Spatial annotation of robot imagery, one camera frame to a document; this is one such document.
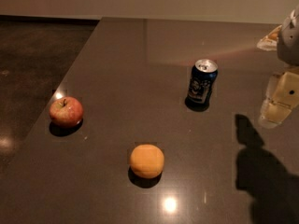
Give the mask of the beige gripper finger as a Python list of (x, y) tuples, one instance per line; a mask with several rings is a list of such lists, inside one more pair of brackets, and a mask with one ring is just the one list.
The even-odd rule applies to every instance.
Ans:
[(259, 123), (266, 129), (280, 125), (299, 106), (299, 75), (286, 71), (273, 74), (268, 82)]
[(258, 43), (257, 48), (265, 51), (276, 51), (278, 46), (278, 34), (281, 25), (272, 30), (268, 35), (264, 36)]

